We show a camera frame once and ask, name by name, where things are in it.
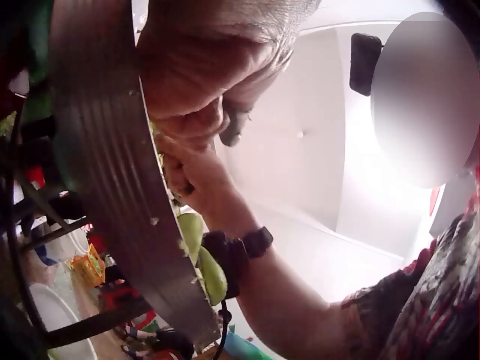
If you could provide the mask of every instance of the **floral shirt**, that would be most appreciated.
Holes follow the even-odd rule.
[[[345,299],[350,359],[478,359],[479,237],[473,197],[412,265]]]

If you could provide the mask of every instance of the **large knife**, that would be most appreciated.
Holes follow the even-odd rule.
[[[214,311],[182,250],[139,72],[130,0],[55,0],[49,44],[57,163],[129,282],[200,347]]]

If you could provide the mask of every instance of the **black watch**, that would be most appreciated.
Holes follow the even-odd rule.
[[[272,242],[273,236],[265,227],[248,233],[242,239],[227,239],[220,231],[204,235],[202,245],[221,266],[227,278],[226,299],[240,294],[238,280],[247,271],[249,261],[262,257]]]
[[[273,236],[264,226],[260,230],[249,232],[241,239],[249,259],[262,257],[273,242]]]

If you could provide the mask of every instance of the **plastic basket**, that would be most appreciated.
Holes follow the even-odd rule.
[[[94,266],[90,256],[95,258],[99,269]],[[105,282],[105,263],[98,256],[95,246],[92,244],[89,245],[87,254],[73,258],[71,268],[87,288],[94,288]]]

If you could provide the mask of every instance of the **black cable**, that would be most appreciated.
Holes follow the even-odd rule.
[[[222,315],[223,319],[223,328],[222,328],[222,339],[220,340],[220,344],[216,349],[216,353],[213,356],[212,360],[218,360],[220,354],[223,351],[223,347],[225,346],[225,341],[227,340],[227,332],[228,332],[228,323],[232,320],[232,314],[230,311],[227,310],[227,302],[225,299],[222,300],[222,310],[218,312]]]

